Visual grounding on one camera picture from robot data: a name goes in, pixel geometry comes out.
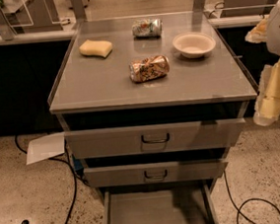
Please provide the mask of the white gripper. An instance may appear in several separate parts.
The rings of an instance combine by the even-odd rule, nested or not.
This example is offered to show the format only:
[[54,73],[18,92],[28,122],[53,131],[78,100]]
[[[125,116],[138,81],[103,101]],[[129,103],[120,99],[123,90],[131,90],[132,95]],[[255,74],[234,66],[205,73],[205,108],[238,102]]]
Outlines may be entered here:
[[[280,56],[280,0],[270,11],[268,23],[262,19],[247,32],[245,40],[253,43],[267,42],[267,49]],[[280,116],[280,58],[274,65],[263,67],[259,81],[253,122],[260,126],[271,125]]]

